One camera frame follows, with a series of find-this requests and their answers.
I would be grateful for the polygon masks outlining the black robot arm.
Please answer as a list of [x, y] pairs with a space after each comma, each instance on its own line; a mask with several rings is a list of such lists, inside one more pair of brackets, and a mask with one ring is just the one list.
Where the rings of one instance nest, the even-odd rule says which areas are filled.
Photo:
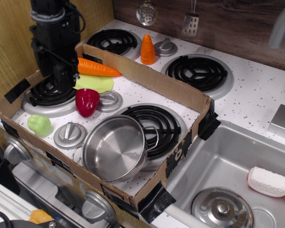
[[68, 0], [32, 0], [30, 16], [35, 24], [31, 47], [41, 74], [52, 76], [59, 92], [76, 84], [78, 59], [75, 48], [81, 40], [84, 18]]

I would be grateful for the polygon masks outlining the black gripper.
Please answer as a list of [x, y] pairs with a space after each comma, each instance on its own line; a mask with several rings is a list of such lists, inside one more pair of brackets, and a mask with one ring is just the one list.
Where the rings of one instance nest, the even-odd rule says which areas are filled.
[[35, 25], [31, 47], [43, 76], [54, 74], [55, 85], [63, 93], [76, 85], [79, 75], [75, 47], [80, 41], [79, 18], [76, 9], [60, 9], [57, 14], [44, 14], [31, 9]]

